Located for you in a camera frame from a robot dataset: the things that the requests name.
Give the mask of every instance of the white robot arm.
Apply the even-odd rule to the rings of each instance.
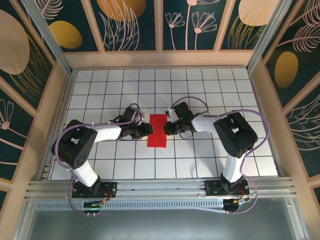
[[[124,114],[112,120],[112,123],[115,120],[118,120],[117,123],[127,122],[133,119],[136,114],[140,114],[137,109],[128,107]],[[225,183],[224,188],[226,192],[234,188],[242,178],[240,167],[243,156],[253,148],[258,140],[256,133],[242,115],[240,113],[224,117],[210,117],[199,113],[194,115],[185,102],[170,108],[167,115],[171,121],[168,121],[163,128],[166,135],[176,135],[185,131],[193,133],[211,132],[219,135],[227,151],[226,165],[220,179]],[[96,193],[101,179],[87,161],[93,144],[126,137],[139,139],[152,134],[152,127],[141,120],[142,117],[140,117],[138,122],[121,126],[87,126],[70,130],[66,132],[59,142],[59,158],[70,166],[80,183],[93,193]],[[72,120],[67,127],[77,124],[81,124],[81,122]],[[54,148],[55,144],[52,146],[52,153],[54,153]]]

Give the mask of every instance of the red fabric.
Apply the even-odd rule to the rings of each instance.
[[[166,148],[167,135],[164,133],[164,126],[167,123],[167,115],[165,114],[151,114],[150,125],[153,127],[153,134],[148,136],[148,147],[152,148]]]

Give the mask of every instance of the leaf pattern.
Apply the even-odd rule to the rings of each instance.
[[[320,149],[320,94],[309,104],[292,109],[287,117],[298,149]]]
[[[55,19],[61,9],[64,8],[62,0],[35,0],[35,2],[45,19]]]
[[[308,26],[320,24],[320,0],[309,0],[304,10],[303,20]]]
[[[124,11],[115,0],[111,0],[112,7],[107,1],[102,0],[102,5],[109,17],[100,16],[104,23],[103,44],[107,51],[135,51],[139,44],[139,24],[134,11],[128,9],[125,2],[123,3]]]
[[[320,44],[320,25],[301,27],[292,41],[293,48],[297,52],[312,52]]]

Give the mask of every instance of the aluminum frame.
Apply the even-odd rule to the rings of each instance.
[[[63,90],[59,97],[59,107],[56,108],[55,113],[53,115],[53,121],[51,123],[51,127],[49,130],[49,136],[51,136],[50,140],[47,142],[45,146],[44,155],[40,166],[35,174],[35,180],[42,180],[49,177],[51,167],[49,167],[47,176],[44,176],[45,168],[51,164],[54,160],[54,156],[51,154],[51,146],[54,144],[59,134],[61,133],[61,128],[64,124],[64,116],[67,112],[68,103],[71,98],[71,93],[73,90],[74,82],[76,81],[78,71],[72,71],[71,75],[67,78],[63,85]]]
[[[216,201],[220,202],[222,199],[230,198],[231,196],[206,196],[204,190],[200,186],[206,180],[218,180],[219,178],[205,178],[205,179],[162,179],[162,180],[119,180],[117,182],[117,195],[109,201],[109,203],[128,204],[134,203],[179,203],[186,201],[197,202],[199,207],[195,205],[191,207],[184,207],[182,209],[200,209],[207,210],[205,202]],[[254,177],[253,181],[257,185],[257,192],[259,198],[284,198],[287,206],[289,218],[296,239],[310,239],[310,233],[304,221],[302,212],[297,202],[297,194],[294,184],[290,177]],[[25,240],[29,234],[30,226],[32,224],[35,211],[41,211],[38,203],[47,203],[45,210],[50,211],[70,211],[66,207],[67,189],[69,181],[67,180],[50,180],[50,181],[31,181],[28,185],[24,206],[21,210],[20,219],[16,226],[15,240]],[[255,195],[252,184],[249,183],[251,196]],[[72,199],[74,204],[81,204],[85,199]],[[176,209],[165,207],[165,205],[154,205],[152,209]],[[212,211],[221,212],[221,210],[212,209]]]
[[[290,8],[291,2],[292,0],[279,1],[278,5],[276,6],[276,10],[274,11],[269,20],[269,23],[265,26],[256,46],[254,47],[251,58],[247,64],[248,73],[252,73],[252,71],[255,69],[270,40],[276,33],[284,16]]]

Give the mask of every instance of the decorative wallpaper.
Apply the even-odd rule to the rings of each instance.
[[[221,50],[253,50],[279,0],[236,0]]]
[[[98,51],[81,0],[34,1],[62,51]]]
[[[7,195],[6,191],[0,190],[0,213],[1,213],[2,206],[5,203],[6,195]]]
[[[212,50],[225,0],[163,0],[163,50]]]
[[[0,178],[11,181],[33,117],[0,89]]]
[[[38,108],[52,65],[15,9],[0,2],[0,77]]]
[[[316,199],[318,199],[318,203],[319,203],[319,205],[320,205],[320,186],[319,186],[319,187],[314,188],[313,190],[314,190],[314,193],[315,193]]]
[[[154,0],[91,0],[105,51],[156,50]]]
[[[284,107],[320,70],[320,2],[306,0],[266,67]]]
[[[265,48],[265,50],[264,50],[264,52],[263,52],[263,54],[262,54],[262,57],[263,57],[263,58],[265,58],[265,56],[266,56],[266,54],[268,53],[271,45],[274,43],[274,40],[275,40],[276,36],[278,36],[280,30],[282,29],[283,25],[285,24],[287,18],[289,17],[289,15],[290,15],[292,9],[294,8],[294,6],[296,5],[297,1],[298,1],[298,0],[292,0],[288,11],[286,12],[285,16],[283,17],[283,19],[282,19],[279,27],[277,28],[277,30],[276,30],[275,33],[273,34],[272,38],[270,39],[269,44],[268,44],[268,45],[266,46],[266,48]]]
[[[287,115],[309,177],[320,174],[320,85]]]

